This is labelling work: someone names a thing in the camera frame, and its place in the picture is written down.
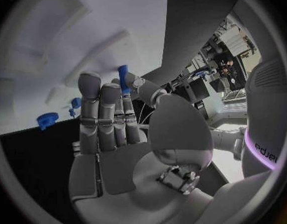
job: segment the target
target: white ceiling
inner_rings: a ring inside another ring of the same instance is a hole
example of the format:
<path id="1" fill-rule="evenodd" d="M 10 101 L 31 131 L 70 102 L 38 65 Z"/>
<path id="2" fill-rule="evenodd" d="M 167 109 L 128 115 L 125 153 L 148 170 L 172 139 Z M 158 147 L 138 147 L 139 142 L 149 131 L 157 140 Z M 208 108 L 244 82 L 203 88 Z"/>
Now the white ceiling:
<path id="1" fill-rule="evenodd" d="M 25 6 L 25 15 L 14 12 L 5 24 L 11 33 L 0 64 L 0 134 L 36 127 L 46 112 L 70 119 L 68 105 L 81 95 L 65 80 L 88 55 L 79 71 L 98 71 L 103 83 L 123 62 L 140 76 L 161 66 L 167 0 L 25 1 L 16 7 Z M 124 50 L 117 42 L 100 49 L 121 31 L 129 34 L 119 40 Z"/>

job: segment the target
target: cable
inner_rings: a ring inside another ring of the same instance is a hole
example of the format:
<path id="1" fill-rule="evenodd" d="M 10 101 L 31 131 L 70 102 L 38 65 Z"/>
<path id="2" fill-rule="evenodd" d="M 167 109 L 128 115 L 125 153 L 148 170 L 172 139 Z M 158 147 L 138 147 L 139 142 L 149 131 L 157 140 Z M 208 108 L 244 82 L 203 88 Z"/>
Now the cable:
<path id="1" fill-rule="evenodd" d="M 145 121 L 153 112 L 155 112 L 155 111 L 151 111 L 151 112 L 144 118 L 144 120 L 141 122 L 141 124 L 143 124 L 144 121 Z"/>
<path id="2" fill-rule="evenodd" d="M 142 115 L 144 107 L 145 107 L 145 103 L 142 106 L 142 109 L 141 109 L 141 112 L 140 112 L 140 115 L 139 115 L 139 119 L 138 119 L 138 123 L 140 123 L 140 119 L 141 119 L 141 115 Z"/>

